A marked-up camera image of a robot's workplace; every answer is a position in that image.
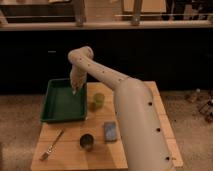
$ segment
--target green cup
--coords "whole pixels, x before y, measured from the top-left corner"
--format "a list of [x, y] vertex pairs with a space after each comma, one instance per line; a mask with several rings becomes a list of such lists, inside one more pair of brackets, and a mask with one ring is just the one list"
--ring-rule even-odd
[[104, 105], [105, 96], [102, 93], [96, 93], [93, 96], [93, 102], [96, 108], [101, 108]]

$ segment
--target green plastic bin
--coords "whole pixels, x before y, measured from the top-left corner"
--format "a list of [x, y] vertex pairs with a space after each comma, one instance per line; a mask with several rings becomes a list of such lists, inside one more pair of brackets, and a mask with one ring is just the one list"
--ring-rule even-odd
[[73, 95], [69, 79], [48, 82], [41, 122], [84, 120], [87, 114], [86, 84]]

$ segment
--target black cabinet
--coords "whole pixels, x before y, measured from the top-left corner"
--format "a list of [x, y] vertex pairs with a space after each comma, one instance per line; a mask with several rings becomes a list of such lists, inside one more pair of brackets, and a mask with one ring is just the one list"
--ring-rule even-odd
[[212, 88], [212, 28], [0, 32], [0, 92], [45, 92], [69, 77], [70, 50], [91, 46], [95, 61], [160, 89]]

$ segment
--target metal cup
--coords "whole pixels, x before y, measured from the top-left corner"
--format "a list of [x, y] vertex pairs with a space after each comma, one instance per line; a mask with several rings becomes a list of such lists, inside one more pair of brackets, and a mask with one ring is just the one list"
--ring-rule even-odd
[[93, 149], [94, 137], [91, 134], [84, 134], [80, 138], [80, 146], [86, 151]]

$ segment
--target floor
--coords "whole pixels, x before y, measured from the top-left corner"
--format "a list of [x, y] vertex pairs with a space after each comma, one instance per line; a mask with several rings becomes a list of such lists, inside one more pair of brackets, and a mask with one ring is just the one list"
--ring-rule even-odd
[[[189, 103], [191, 91], [161, 91], [184, 167], [177, 171], [212, 171], [213, 124], [198, 112], [210, 96], [201, 91], [199, 101]], [[41, 129], [39, 117], [44, 95], [0, 95], [2, 171], [29, 171]]]

